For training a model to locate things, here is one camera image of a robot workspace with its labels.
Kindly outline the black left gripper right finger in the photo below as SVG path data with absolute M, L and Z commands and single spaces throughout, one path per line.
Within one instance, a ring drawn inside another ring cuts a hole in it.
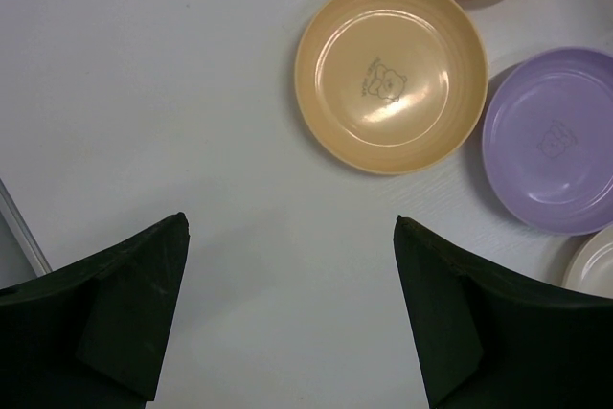
M 608 408 L 612 303 L 484 259 L 409 217 L 397 270 L 432 408 Z

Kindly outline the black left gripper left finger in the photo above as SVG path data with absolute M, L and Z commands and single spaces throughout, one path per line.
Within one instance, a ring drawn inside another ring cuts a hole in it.
M 186 216 L 1 291 L 4 408 L 154 400 L 188 257 Z

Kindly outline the cream plate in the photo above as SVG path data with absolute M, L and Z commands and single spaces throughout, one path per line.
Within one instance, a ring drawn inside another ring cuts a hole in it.
M 613 232 L 609 226 L 586 241 L 569 263 L 562 286 L 611 299 L 613 293 Z

